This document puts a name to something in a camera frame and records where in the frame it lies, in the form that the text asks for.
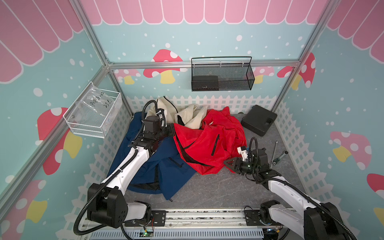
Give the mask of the red jacket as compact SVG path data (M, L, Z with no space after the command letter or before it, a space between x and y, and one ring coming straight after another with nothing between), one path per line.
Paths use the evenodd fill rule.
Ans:
M240 156L238 147L247 145L243 126L229 107L208 110L200 129L174 124L174 130L182 160L201 175L217 174L224 161Z

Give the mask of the blue jacket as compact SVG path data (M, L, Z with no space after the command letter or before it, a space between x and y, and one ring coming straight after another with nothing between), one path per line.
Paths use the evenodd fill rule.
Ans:
M123 138L115 159L111 165L108 175L112 175L123 160L132 155L130 144L136 137L142 125L142 113L134 114L129 129ZM171 137L163 139L159 143L157 151L140 167L135 175L130 175L131 182L121 184L127 175L116 177L107 187L122 187L142 194L163 194L166 200L171 199L196 173L180 156L174 139Z

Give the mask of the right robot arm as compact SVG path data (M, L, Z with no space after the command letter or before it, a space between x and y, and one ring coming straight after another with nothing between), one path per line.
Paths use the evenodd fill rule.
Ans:
M265 151L258 147L256 138L251 138L249 148L238 148L239 157L224 162L229 170L262 185L290 206L275 200L262 203L257 217L262 225L280 224L304 240L356 239L335 205L320 202L289 183L272 168L279 160L269 162Z

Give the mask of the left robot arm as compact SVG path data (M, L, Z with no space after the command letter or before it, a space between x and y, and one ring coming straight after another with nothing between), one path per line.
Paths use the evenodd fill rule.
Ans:
M146 227L153 221L151 205L143 202L127 203L124 195L142 165L157 151L159 143L170 134L165 110L155 100L155 115L142 112L141 128L130 144L130 152L121 164L100 184L88 189L88 201L78 214L73 232L83 236L104 227L123 229L126 223L136 222Z

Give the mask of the beige jacket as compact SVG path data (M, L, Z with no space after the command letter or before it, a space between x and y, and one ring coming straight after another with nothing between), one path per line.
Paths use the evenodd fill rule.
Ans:
M158 98L156 102L158 108L165 111L167 124L179 124L189 129L199 129L208 111L207 107L199 109L196 104L181 109L165 97Z

